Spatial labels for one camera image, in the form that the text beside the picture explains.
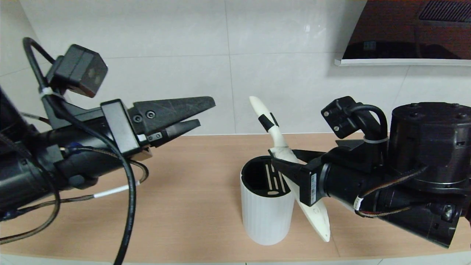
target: vent grille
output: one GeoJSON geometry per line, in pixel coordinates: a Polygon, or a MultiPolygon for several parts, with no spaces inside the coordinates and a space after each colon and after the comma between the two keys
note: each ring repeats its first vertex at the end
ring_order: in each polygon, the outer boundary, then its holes
{"type": "Polygon", "coordinates": [[[471,23],[471,1],[429,1],[420,20],[471,23]]]}

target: wooden table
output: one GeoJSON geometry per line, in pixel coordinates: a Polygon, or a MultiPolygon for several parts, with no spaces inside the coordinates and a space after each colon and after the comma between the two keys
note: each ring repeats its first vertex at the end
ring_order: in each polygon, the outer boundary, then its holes
{"type": "MultiPolygon", "coordinates": [[[[286,135],[292,148],[327,151],[335,136],[286,135]]],[[[239,172],[249,159],[267,154],[269,135],[186,136],[158,149],[144,163],[151,172],[138,187],[136,222],[128,262],[254,262],[404,257],[469,251],[471,229],[462,218],[450,249],[436,246],[391,224],[361,218],[331,198],[332,237],[322,242],[296,205],[287,237],[261,246],[242,225],[239,172]]],[[[122,170],[100,178],[88,190],[124,185],[122,170]]],[[[1,247],[3,254],[111,261],[118,250],[127,212],[127,192],[64,204],[56,221],[40,234],[1,247]]],[[[51,208],[1,225],[2,236],[36,227],[51,208]]]]}

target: white cylindrical container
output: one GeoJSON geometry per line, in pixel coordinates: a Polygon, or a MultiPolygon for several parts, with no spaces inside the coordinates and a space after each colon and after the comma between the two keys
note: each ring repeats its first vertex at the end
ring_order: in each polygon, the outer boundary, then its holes
{"type": "Polygon", "coordinates": [[[249,237],[260,245],[285,238],[291,225],[294,196],[270,156],[256,157],[244,165],[240,176],[242,220],[249,237]]]}

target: white tile wall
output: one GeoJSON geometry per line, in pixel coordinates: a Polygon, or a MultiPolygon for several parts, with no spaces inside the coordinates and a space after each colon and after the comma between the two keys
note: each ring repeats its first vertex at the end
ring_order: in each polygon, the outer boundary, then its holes
{"type": "MultiPolygon", "coordinates": [[[[24,55],[22,39],[37,39],[19,1],[0,1],[0,85],[15,106],[24,112],[45,115],[39,100],[38,85],[24,55]]],[[[38,57],[42,68],[45,60],[38,57]]],[[[39,131],[47,124],[28,120],[39,131]]]]}
{"type": "Polygon", "coordinates": [[[471,67],[334,66],[365,0],[21,3],[51,53],[77,43],[109,65],[96,99],[71,95],[72,103],[213,96],[217,108],[198,116],[202,127],[192,134],[264,133],[250,95],[266,103],[286,133],[330,132],[319,111],[346,95],[388,117],[393,107],[417,101],[471,105],[471,67]]]}
{"type": "Polygon", "coordinates": [[[5,255],[1,257],[0,265],[111,265],[111,262],[93,262],[78,260],[63,260],[40,257],[24,257],[17,255],[5,255]]]}
{"type": "Polygon", "coordinates": [[[236,132],[264,132],[247,100],[251,95],[265,102],[284,133],[330,132],[320,110],[347,94],[390,112],[407,66],[345,68],[334,66],[332,58],[332,53],[231,55],[236,132]]]}
{"type": "MultiPolygon", "coordinates": [[[[0,265],[110,265],[111,262],[59,260],[15,255],[2,255],[0,265]]],[[[470,265],[471,251],[443,255],[385,258],[368,260],[312,261],[312,262],[263,262],[263,263],[210,263],[211,265],[470,265]]],[[[177,265],[168,263],[124,263],[124,265],[177,265]]],[[[202,265],[186,263],[179,265],[202,265]]]]}
{"type": "Polygon", "coordinates": [[[105,58],[227,54],[221,0],[22,0],[41,44],[77,43],[105,58]]]}
{"type": "Polygon", "coordinates": [[[230,52],[343,52],[365,4],[364,0],[228,0],[230,52]]]}

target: black cable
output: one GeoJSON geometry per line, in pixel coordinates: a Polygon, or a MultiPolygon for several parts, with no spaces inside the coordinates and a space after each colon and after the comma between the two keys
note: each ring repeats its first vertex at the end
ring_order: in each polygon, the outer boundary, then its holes
{"type": "Polygon", "coordinates": [[[124,260],[124,256],[126,255],[126,251],[129,246],[129,241],[132,233],[132,227],[134,224],[134,216],[136,214],[136,181],[134,179],[134,174],[132,172],[131,166],[127,159],[122,155],[119,151],[118,147],[106,136],[103,134],[89,128],[85,123],[79,121],[77,118],[72,116],[68,113],[63,106],[61,106],[58,102],[55,101],[56,96],[46,95],[46,100],[52,107],[52,109],[59,115],[60,118],[70,122],[70,124],[74,125],[77,128],[82,129],[83,131],[87,132],[88,134],[98,138],[103,143],[107,145],[109,149],[113,151],[117,155],[117,157],[121,160],[124,171],[126,172],[126,176],[128,178],[128,185],[129,185],[129,207],[128,207],[128,217],[126,218],[126,226],[124,229],[123,238],[121,240],[121,245],[118,250],[118,254],[116,255],[116,259],[114,261],[114,265],[121,265],[124,260]]]}
{"type": "MultiPolygon", "coordinates": [[[[111,152],[108,152],[107,150],[103,150],[103,149],[98,149],[98,148],[93,148],[93,147],[78,147],[78,148],[73,148],[73,149],[74,150],[84,150],[84,151],[94,151],[94,152],[104,153],[104,154],[107,154],[109,156],[117,158],[117,156],[115,154],[113,154],[111,152]]],[[[142,184],[149,177],[149,169],[146,167],[146,165],[144,165],[140,162],[137,162],[137,161],[134,161],[134,160],[129,160],[129,162],[131,164],[135,165],[135,166],[138,166],[142,170],[142,177],[139,179],[139,183],[142,184]]],[[[91,200],[91,199],[94,199],[94,198],[95,198],[94,194],[89,194],[89,195],[83,195],[83,196],[78,196],[78,197],[61,199],[60,201],[61,201],[61,203],[69,203],[69,202],[77,202],[77,201],[86,201],[86,200],[91,200]]],[[[33,211],[33,210],[36,210],[36,209],[39,209],[39,208],[42,208],[42,207],[46,207],[46,206],[49,206],[49,205],[53,205],[54,203],[55,203],[55,201],[51,200],[51,201],[42,202],[42,203],[39,203],[39,204],[36,204],[36,205],[33,205],[33,206],[18,209],[17,211],[10,213],[8,215],[8,218],[3,219],[2,221],[6,221],[6,220],[9,220],[9,219],[16,218],[18,216],[22,216],[26,213],[29,213],[29,212],[33,211]]]]}
{"type": "Polygon", "coordinates": [[[381,138],[386,139],[388,137],[388,120],[386,119],[384,112],[380,108],[373,105],[356,105],[348,108],[346,112],[347,114],[352,114],[356,111],[362,110],[374,112],[378,116],[380,120],[381,138]]]}
{"type": "Polygon", "coordinates": [[[411,210],[411,209],[417,208],[417,207],[422,207],[422,206],[425,206],[427,204],[428,203],[421,203],[421,202],[419,202],[419,203],[410,203],[407,206],[395,207],[393,209],[389,209],[388,211],[380,211],[380,212],[357,211],[357,214],[361,217],[377,218],[377,217],[388,216],[388,215],[404,212],[404,211],[411,210]]]}
{"type": "MultiPolygon", "coordinates": [[[[39,91],[41,93],[44,88],[48,87],[48,85],[47,85],[46,79],[44,78],[39,68],[38,61],[36,60],[31,47],[34,47],[49,62],[54,63],[54,59],[49,54],[47,54],[47,52],[36,41],[34,41],[31,38],[23,38],[23,48],[26,53],[26,57],[28,58],[28,61],[31,65],[31,69],[34,73],[34,76],[36,77],[36,80],[38,81],[39,91]]],[[[136,213],[136,181],[134,180],[134,174],[132,172],[131,166],[129,165],[129,162],[126,160],[126,158],[119,151],[117,146],[108,137],[89,128],[85,123],[83,123],[82,121],[78,120],[73,115],[71,115],[61,104],[55,101],[54,96],[45,95],[44,97],[46,101],[49,103],[49,105],[52,107],[54,112],[58,115],[59,118],[62,118],[68,121],[70,124],[74,125],[75,127],[80,128],[83,131],[87,132],[88,134],[101,140],[103,143],[106,144],[106,146],[109,149],[111,149],[113,153],[117,155],[117,157],[121,160],[123,164],[124,171],[126,172],[126,176],[128,178],[128,185],[129,185],[129,207],[128,207],[128,216],[126,218],[126,226],[124,228],[123,238],[121,240],[118,254],[116,255],[116,259],[114,261],[114,265],[121,265],[124,260],[124,256],[126,255],[126,251],[128,249],[128,245],[129,245],[129,241],[130,241],[130,237],[132,233],[132,227],[134,224],[134,216],[136,213]]]]}
{"type": "Polygon", "coordinates": [[[417,168],[417,169],[412,169],[408,172],[405,172],[404,174],[401,174],[398,178],[395,178],[391,181],[388,181],[388,182],[385,182],[385,183],[382,183],[381,185],[378,185],[374,188],[371,188],[371,189],[368,189],[364,192],[361,192],[358,197],[360,199],[364,198],[365,196],[368,196],[369,194],[375,192],[375,191],[380,191],[380,190],[383,190],[383,189],[386,189],[386,188],[390,188],[392,186],[396,186],[396,185],[399,185],[401,183],[404,183],[422,173],[424,173],[429,167],[428,166],[422,166],[420,168],[417,168]]]}
{"type": "Polygon", "coordinates": [[[41,117],[41,116],[38,116],[38,115],[34,115],[34,114],[31,114],[31,113],[27,113],[27,112],[20,112],[20,114],[23,117],[27,117],[27,118],[30,118],[30,119],[35,119],[35,120],[42,121],[46,124],[51,125],[51,122],[47,118],[44,118],[44,117],[41,117]]]}
{"type": "MultiPolygon", "coordinates": [[[[114,153],[109,152],[106,149],[95,148],[95,147],[91,147],[91,146],[74,147],[74,148],[69,148],[69,150],[70,149],[72,150],[72,152],[74,150],[93,151],[93,152],[103,153],[103,154],[118,158],[114,153]]],[[[138,166],[142,170],[142,177],[139,179],[139,183],[143,183],[144,181],[146,181],[146,179],[149,177],[149,169],[147,168],[147,166],[140,163],[140,162],[138,162],[138,161],[131,160],[131,159],[129,159],[129,163],[132,164],[132,165],[138,166]]]]}
{"type": "MultiPolygon", "coordinates": [[[[352,113],[356,111],[371,111],[374,112],[377,116],[378,119],[380,120],[380,140],[387,139],[388,138],[388,120],[386,118],[386,115],[384,112],[378,108],[377,106],[373,105],[356,105],[352,106],[348,109],[345,110],[345,113],[347,115],[351,115],[352,113]]],[[[388,161],[388,142],[382,142],[380,143],[381,147],[381,152],[382,152],[382,158],[383,158],[383,163],[387,163],[388,161]]]]}
{"type": "MultiPolygon", "coordinates": [[[[391,181],[388,181],[388,182],[385,182],[385,183],[382,183],[378,186],[375,186],[371,189],[368,189],[366,191],[363,191],[361,192],[360,194],[358,194],[357,196],[357,199],[360,200],[360,203],[361,201],[368,195],[372,194],[373,192],[376,192],[376,191],[380,191],[380,190],[383,190],[383,189],[386,189],[386,188],[390,188],[390,187],[393,187],[393,186],[396,186],[396,185],[399,185],[401,183],[404,183],[406,181],[409,181],[411,180],[412,178],[424,173],[429,167],[428,166],[422,166],[420,168],[417,168],[417,169],[413,169],[413,170],[410,170],[404,174],[402,174],[401,176],[399,176],[398,178],[395,178],[391,181]]],[[[382,212],[368,212],[368,211],[362,211],[361,210],[361,204],[360,206],[358,207],[358,210],[355,210],[355,213],[359,216],[362,216],[362,217],[369,217],[369,218],[375,218],[375,217],[380,217],[380,216],[387,216],[387,215],[391,215],[391,214],[395,214],[395,213],[399,213],[399,212],[402,212],[402,211],[407,211],[407,210],[410,210],[412,208],[415,208],[415,207],[419,207],[419,206],[423,206],[424,203],[411,203],[409,205],[406,205],[406,206],[403,206],[403,207],[397,207],[397,208],[394,208],[394,209],[390,209],[388,211],[382,211],[382,212]]]]}
{"type": "Polygon", "coordinates": [[[34,56],[32,47],[34,47],[48,62],[53,64],[55,60],[35,40],[28,37],[23,38],[23,49],[26,53],[26,58],[28,59],[28,62],[31,65],[34,77],[36,77],[36,80],[38,81],[40,90],[39,92],[41,93],[42,89],[48,87],[48,85],[46,79],[44,78],[44,75],[41,72],[41,69],[39,68],[39,64],[36,60],[36,57],[34,56]]]}
{"type": "Polygon", "coordinates": [[[61,204],[61,199],[59,195],[59,190],[56,188],[54,185],[54,176],[52,175],[51,172],[47,171],[27,150],[23,149],[21,146],[15,144],[10,138],[5,136],[0,132],[0,141],[5,143],[10,149],[13,151],[17,152],[19,155],[23,156],[26,158],[28,161],[31,162],[40,172],[41,176],[44,178],[46,181],[47,185],[49,186],[50,191],[54,194],[54,209],[52,210],[51,215],[49,218],[40,226],[38,226],[35,229],[32,229],[30,231],[16,234],[16,235],[11,235],[7,237],[2,237],[0,238],[0,245],[11,243],[14,241],[18,241],[21,239],[28,238],[30,236],[36,235],[37,233],[43,231],[46,229],[48,226],[52,224],[52,222],[55,220],[57,215],[59,214],[60,210],[60,204],[61,204]]]}

